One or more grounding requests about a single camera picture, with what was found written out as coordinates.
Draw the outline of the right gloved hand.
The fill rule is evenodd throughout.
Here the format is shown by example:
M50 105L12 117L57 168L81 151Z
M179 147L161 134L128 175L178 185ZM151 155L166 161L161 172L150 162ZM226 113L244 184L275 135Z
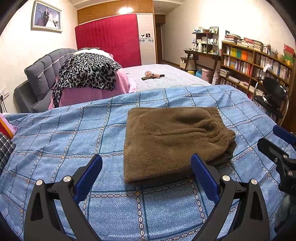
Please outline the right gloved hand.
M285 194L278 207L273 240L295 240L295 197Z

